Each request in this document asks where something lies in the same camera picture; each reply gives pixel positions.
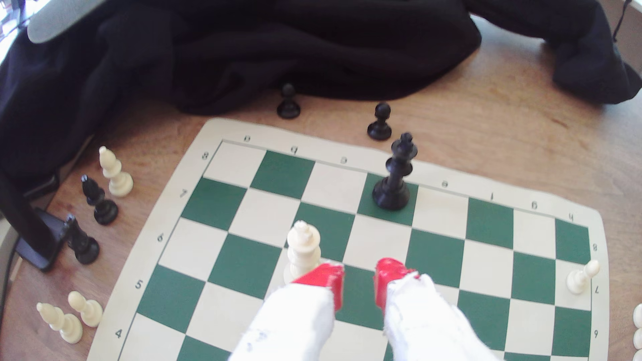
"black pawn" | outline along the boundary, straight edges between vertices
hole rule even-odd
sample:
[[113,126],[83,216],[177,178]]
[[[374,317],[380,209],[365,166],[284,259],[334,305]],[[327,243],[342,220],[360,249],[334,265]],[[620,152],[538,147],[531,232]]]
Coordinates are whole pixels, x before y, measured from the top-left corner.
[[67,245],[74,250],[76,259],[83,265],[88,265],[98,258],[100,247],[98,242],[80,229],[75,216],[67,216],[65,225],[62,228],[63,237],[67,239]]
[[87,204],[95,206],[105,199],[105,190],[98,186],[95,180],[89,178],[86,174],[80,177],[82,181],[82,193],[87,197]]
[[286,83],[281,89],[283,101],[277,107],[277,114],[283,119],[294,119],[301,114],[301,107],[294,101],[295,94],[294,86],[290,83]]
[[374,108],[374,116],[377,120],[368,126],[368,135],[376,141],[384,141],[392,135],[390,125],[386,120],[390,118],[390,106],[388,103],[379,103]]
[[100,225],[108,225],[116,219],[117,215],[118,206],[110,199],[102,200],[94,209],[94,218]]
[[417,155],[417,146],[412,143],[410,133],[401,134],[401,138],[392,143],[392,158],[386,161],[390,175],[374,185],[372,198],[377,206],[397,211],[408,204],[410,191],[403,177],[412,172],[410,161]]

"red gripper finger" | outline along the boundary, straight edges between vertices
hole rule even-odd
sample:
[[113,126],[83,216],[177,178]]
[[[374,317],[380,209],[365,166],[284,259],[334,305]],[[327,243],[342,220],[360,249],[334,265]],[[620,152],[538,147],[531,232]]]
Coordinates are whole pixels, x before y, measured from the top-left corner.
[[343,265],[321,263],[317,268],[295,279],[292,283],[301,285],[329,287],[334,295],[334,311],[343,306]]
[[415,272],[415,270],[407,269],[403,263],[394,258],[381,258],[377,262],[374,273],[374,302],[382,312],[386,310],[388,283],[395,279],[401,279],[411,272]]

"black stand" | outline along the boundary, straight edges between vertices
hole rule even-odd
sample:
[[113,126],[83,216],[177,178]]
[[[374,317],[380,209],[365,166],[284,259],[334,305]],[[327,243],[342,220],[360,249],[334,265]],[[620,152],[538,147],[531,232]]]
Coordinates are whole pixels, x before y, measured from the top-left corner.
[[53,266],[63,244],[64,222],[49,213],[31,208],[13,183],[0,170],[0,210],[20,234],[15,250],[43,272]]

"white pawn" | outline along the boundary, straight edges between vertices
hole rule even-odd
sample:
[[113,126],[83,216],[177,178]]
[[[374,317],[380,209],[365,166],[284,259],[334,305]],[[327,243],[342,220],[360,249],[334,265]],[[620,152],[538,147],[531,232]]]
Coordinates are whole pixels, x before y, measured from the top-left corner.
[[637,328],[642,328],[642,303],[633,309],[633,324]]
[[75,344],[82,337],[82,325],[80,320],[70,313],[64,314],[58,307],[51,306],[48,303],[36,304],[36,310],[44,322],[54,331],[60,331],[62,339],[70,344]]
[[582,270],[572,270],[566,277],[566,286],[569,291],[578,295],[581,294],[588,285],[591,278],[600,271],[600,263],[597,260],[591,260],[586,263]]
[[101,146],[98,153],[100,154],[100,166],[103,167],[103,175],[109,179],[110,193],[116,197],[128,195],[134,187],[132,175],[121,171],[123,164],[105,146]]
[[316,268],[321,260],[321,235],[318,229],[297,220],[288,233],[288,259],[290,264],[283,271],[286,283],[292,282]]
[[80,318],[89,327],[96,327],[103,318],[103,307],[93,299],[86,300],[78,291],[71,291],[69,297],[69,306],[80,312]]
[[642,328],[638,328],[633,334],[633,346],[636,349],[642,349]]

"chess board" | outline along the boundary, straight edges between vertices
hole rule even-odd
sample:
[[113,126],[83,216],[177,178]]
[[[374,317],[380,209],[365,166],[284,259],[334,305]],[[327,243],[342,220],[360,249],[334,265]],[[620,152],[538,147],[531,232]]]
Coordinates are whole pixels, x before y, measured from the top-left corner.
[[[607,359],[609,267],[597,211],[420,161],[406,178],[410,203],[385,211],[371,194],[389,157],[208,121],[147,219],[88,360],[226,360],[283,285],[286,235],[299,219],[320,231],[322,257],[345,265],[322,361],[392,359],[372,285],[382,257],[429,274],[499,359]],[[571,294],[566,276],[591,259],[600,273]]]

